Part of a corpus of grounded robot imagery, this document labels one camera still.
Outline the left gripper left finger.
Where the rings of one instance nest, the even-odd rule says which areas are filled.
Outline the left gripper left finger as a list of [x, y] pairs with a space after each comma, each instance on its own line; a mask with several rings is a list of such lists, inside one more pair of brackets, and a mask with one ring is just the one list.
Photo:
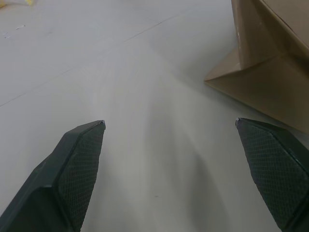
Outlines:
[[97, 179], [105, 122], [66, 132], [0, 217], [2, 232], [79, 232]]

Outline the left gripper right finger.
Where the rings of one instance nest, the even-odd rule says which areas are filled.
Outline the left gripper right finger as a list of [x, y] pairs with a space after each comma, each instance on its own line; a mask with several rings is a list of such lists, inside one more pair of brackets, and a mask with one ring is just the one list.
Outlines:
[[283, 232], [309, 230], [309, 151], [288, 130], [256, 120], [235, 122], [251, 176]]

